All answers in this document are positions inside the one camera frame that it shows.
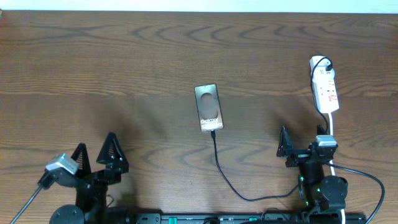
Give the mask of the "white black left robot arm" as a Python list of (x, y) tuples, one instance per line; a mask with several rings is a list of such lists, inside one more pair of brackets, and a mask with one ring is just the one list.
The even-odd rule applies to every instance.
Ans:
[(43, 189), (57, 183), (76, 190), (74, 205), (58, 208), (50, 223), (133, 223), (134, 218), (122, 207), (110, 208), (106, 202), (108, 187), (118, 184), (129, 172), (129, 163), (114, 133), (108, 133), (97, 163), (105, 168), (93, 172), (86, 145), (80, 143), (72, 156), (55, 156), (45, 168), (38, 185)]

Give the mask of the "Samsung Galaxy smartphone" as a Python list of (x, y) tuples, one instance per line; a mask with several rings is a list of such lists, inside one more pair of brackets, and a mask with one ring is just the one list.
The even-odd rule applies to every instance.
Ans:
[(194, 88), (201, 132), (224, 128), (220, 99), (215, 83)]

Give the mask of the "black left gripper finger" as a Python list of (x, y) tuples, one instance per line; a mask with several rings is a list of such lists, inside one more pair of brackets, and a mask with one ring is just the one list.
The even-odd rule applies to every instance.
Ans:
[(86, 144), (79, 143), (71, 158), (79, 165), (78, 170), (75, 174), (78, 178), (84, 178), (85, 176), (91, 174), (91, 167)]
[(99, 164), (128, 165), (128, 161), (119, 145), (115, 133), (109, 132), (98, 154), (96, 162)]

